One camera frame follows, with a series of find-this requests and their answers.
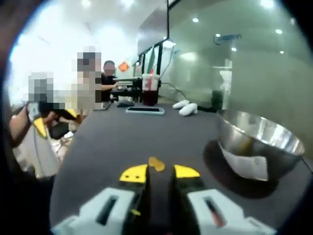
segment black table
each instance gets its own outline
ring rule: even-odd
[[[169,225],[167,195],[174,164],[196,169],[209,188],[220,190],[243,207],[245,216],[276,229],[283,224],[311,179],[303,162],[265,192],[254,195],[247,194],[247,188],[234,190],[230,187],[233,179],[218,176],[227,171],[231,175],[213,141],[218,136],[218,117],[204,112],[182,117],[170,105],[159,106],[166,111],[164,116],[127,114],[114,104],[107,111],[90,114],[75,133],[55,179],[52,225],[78,213],[82,204],[115,185],[125,169],[147,164],[150,156],[165,163],[163,172],[150,171],[152,225]]]

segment small yellow object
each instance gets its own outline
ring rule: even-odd
[[[149,158],[149,166],[154,167],[157,172],[161,172],[165,169],[165,164],[156,157]]]
[[[73,109],[66,109],[74,118],[77,118],[77,115]]]
[[[134,215],[141,216],[141,213],[139,211],[135,210],[135,209],[132,209],[131,213],[133,213]]]
[[[176,178],[193,178],[200,177],[199,172],[194,170],[193,168],[182,166],[182,165],[174,165]]]
[[[125,170],[119,181],[132,182],[132,183],[145,183],[146,182],[146,173],[147,173],[147,164],[136,165]]]
[[[42,137],[47,138],[47,132],[45,131],[44,120],[42,117],[34,120],[34,126]]]

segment chair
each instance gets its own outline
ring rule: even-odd
[[[54,144],[53,147],[56,147],[56,153],[60,151],[62,146],[66,146],[66,143],[72,140],[73,133],[68,129],[67,122],[57,122],[54,126],[48,127],[50,137],[54,140],[59,140],[60,142]]]

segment red drink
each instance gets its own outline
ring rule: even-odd
[[[147,106],[154,106],[157,104],[158,92],[157,91],[143,91],[142,103]]]

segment glass wall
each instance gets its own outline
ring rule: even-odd
[[[296,20],[277,1],[182,0],[170,10],[161,74],[187,99],[271,119],[294,132],[313,158],[313,61]],[[163,85],[160,95],[183,99]]]

